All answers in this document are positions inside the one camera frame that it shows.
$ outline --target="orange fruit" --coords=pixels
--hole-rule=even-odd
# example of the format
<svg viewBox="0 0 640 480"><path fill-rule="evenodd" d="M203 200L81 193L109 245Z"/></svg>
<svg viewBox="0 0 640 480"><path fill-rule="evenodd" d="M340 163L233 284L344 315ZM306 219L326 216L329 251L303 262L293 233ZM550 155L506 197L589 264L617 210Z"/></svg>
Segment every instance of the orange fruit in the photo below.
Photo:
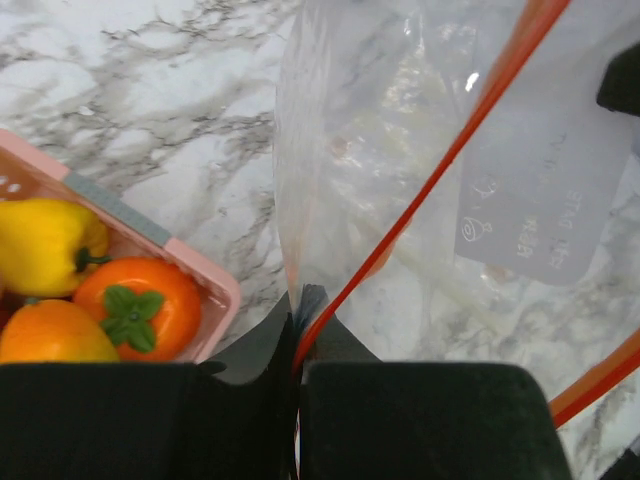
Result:
<svg viewBox="0 0 640 480"><path fill-rule="evenodd" d="M114 287L126 294L126 298L116 295L110 302ZM152 315L147 316L144 315L148 306L145 296L149 294L161 300L159 308L151 309ZM161 258L112 260L80 285L73 294L73 302L101 323L125 361L173 360L196 336L202 319L196 283L176 265ZM137 348L132 341L133 335L142 332L148 336L147 351Z"/></svg>
<svg viewBox="0 0 640 480"><path fill-rule="evenodd" d="M0 337L0 363L117 361L118 352L91 315L64 300L25 305Z"/></svg>

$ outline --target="green stem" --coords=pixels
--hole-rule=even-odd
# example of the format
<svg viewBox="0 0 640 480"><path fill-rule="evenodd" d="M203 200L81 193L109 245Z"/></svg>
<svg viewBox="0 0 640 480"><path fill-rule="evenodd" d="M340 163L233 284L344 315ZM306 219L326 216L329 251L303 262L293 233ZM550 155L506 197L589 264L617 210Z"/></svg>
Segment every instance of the green stem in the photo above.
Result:
<svg viewBox="0 0 640 480"><path fill-rule="evenodd" d="M103 302L108 316L100 326L115 346L126 342L142 353L156 348L156 332L150 322L162 308L164 295L154 290L136 294L129 287L110 285Z"/></svg>
<svg viewBox="0 0 640 480"><path fill-rule="evenodd" d="M89 249L87 247L82 247L76 254L76 272L84 272L91 264L102 265L110 261L111 257L109 255L104 255L102 257L93 257L91 256L91 252L89 252Z"/></svg>

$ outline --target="clear plastic bag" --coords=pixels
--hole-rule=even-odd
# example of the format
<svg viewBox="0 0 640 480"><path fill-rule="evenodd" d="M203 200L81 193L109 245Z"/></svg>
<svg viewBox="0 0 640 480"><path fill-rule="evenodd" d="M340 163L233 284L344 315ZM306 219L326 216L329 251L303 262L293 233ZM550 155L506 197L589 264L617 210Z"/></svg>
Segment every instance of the clear plastic bag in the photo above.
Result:
<svg viewBox="0 0 640 480"><path fill-rule="evenodd" d="M274 148L294 307L304 285L332 299L347 284L486 93L526 9L545 3L304 3ZM595 101L638 32L635 0L564 11L338 310L376 355L516 363L551 399L640 327L633 122Z"/></svg>

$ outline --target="basket handle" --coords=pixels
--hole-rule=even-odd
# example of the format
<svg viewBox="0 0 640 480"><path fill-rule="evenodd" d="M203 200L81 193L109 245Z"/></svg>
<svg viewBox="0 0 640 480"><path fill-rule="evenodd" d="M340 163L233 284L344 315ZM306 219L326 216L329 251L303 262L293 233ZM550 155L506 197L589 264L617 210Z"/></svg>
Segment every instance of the basket handle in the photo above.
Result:
<svg viewBox="0 0 640 480"><path fill-rule="evenodd" d="M158 247L164 248L171 238L171 234L167 230L126 205L116 195L99 187L88 178L75 172L69 172L62 183Z"/></svg>

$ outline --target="bag label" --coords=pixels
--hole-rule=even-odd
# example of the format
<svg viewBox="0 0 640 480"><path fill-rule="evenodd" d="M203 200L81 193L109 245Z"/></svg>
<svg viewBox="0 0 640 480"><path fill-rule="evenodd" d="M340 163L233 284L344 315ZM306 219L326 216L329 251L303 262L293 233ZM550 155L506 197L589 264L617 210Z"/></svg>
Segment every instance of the bag label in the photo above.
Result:
<svg viewBox="0 0 640 480"><path fill-rule="evenodd" d="M573 284L591 264L629 159L628 119L595 101L553 115L508 102L466 148L455 253Z"/></svg>

